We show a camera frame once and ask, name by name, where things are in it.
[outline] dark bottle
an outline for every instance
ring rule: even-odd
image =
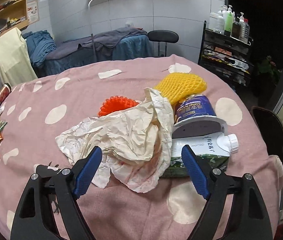
[[[237,14],[237,17],[233,23],[233,28],[231,30],[231,36],[235,39],[239,39],[240,36],[240,23],[239,23],[239,14]]]

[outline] green bottle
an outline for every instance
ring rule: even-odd
[[[225,20],[225,33],[224,34],[226,36],[230,37],[232,26],[233,26],[233,16],[231,12],[229,12]]]

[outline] white tiled wall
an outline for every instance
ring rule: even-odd
[[[42,31],[47,30],[50,34],[53,34],[52,26],[50,23],[50,13],[49,13],[49,7],[48,7],[48,0],[38,0],[38,13],[40,20],[30,24],[26,30],[22,31],[22,33],[27,32],[36,32],[36,31]]]
[[[203,22],[224,0],[48,0],[56,42],[77,39],[124,27],[131,22],[146,31],[164,29],[178,33],[177,44],[167,53],[198,61]]]

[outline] black metal cart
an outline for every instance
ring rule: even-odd
[[[198,64],[229,85],[249,86],[254,66],[249,61],[253,39],[248,44],[216,33],[203,25],[203,38]]]

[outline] pink bedsheet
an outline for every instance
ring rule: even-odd
[[[220,98],[230,98],[242,112],[239,124],[228,127],[239,140],[239,152],[230,158],[227,174],[253,174],[270,216],[273,233],[277,227],[279,196],[283,171],[278,159],[268,157],[266,146],[245,105],[233,90],[214,74],[184,58],[146,58],[128,61],[100,62],[72,68],[56,76],[48,76],[25,85],[18,85],[5,101],[2,120],[8,122],[0,144],[0,232],[9,239],[14,212],[20,196],[36,164],[69,167],[55,137],[90,116],[97,116],[102,102],[111,96],[123,95],[142,101],[143,88],[154,87],[175,63],[188,65],[207,82],[208,96],[215,107]],[[98,73],[119,69],[121,73],[100,79]],[[114,177],[105,189],[91,184],[79,207],[96,239],[187,239],[195,226],[187,211],[203,208],[203,201],[189,186],[181,186],[180,201],[174,204],[177,186],[189,178],[160,179],[158,186],[145,194],[129,190]],[[221,237],[229,216],[228,198],[215,237]],[[55,214],[61,236],[67,238],[61,215]]]

